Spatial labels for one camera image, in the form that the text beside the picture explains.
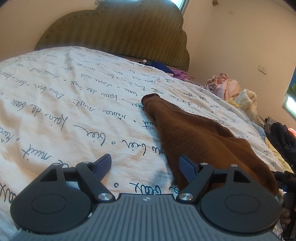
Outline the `right hand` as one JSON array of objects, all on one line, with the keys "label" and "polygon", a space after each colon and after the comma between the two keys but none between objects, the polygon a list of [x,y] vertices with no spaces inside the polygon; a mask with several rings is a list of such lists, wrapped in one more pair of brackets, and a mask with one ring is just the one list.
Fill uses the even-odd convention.
[{"label": "right hand", "polygon": [[290,211],[286,208],[283,208],[280,213],[281,228],[284,230],[289,223],[290,223]]}]

